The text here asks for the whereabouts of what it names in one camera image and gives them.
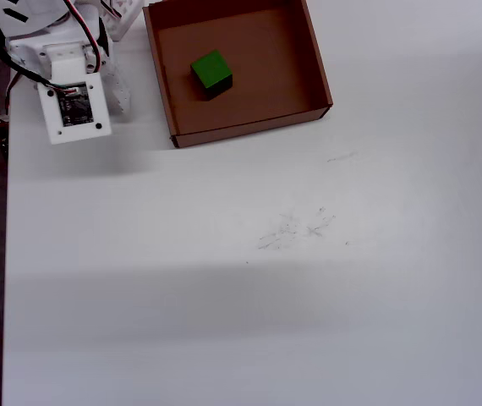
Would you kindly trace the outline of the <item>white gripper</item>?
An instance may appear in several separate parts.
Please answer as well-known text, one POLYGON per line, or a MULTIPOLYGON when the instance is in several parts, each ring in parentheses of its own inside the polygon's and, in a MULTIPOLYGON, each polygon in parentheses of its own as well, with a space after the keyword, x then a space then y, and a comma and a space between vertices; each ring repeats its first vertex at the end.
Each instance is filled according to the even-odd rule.
MULTIPOLYGON (((109 56, 111 39, 100 19, 90 22, 90 33, 98 44, 100 60, 75 19, 66 19, 27 36, 9 38, 8 54, 20 66, 51 82, 74 83, 92 73, 109 56)), ((129 115, 131 92, 119 67, 104 63, 100 73, 110 114, 129 115)))

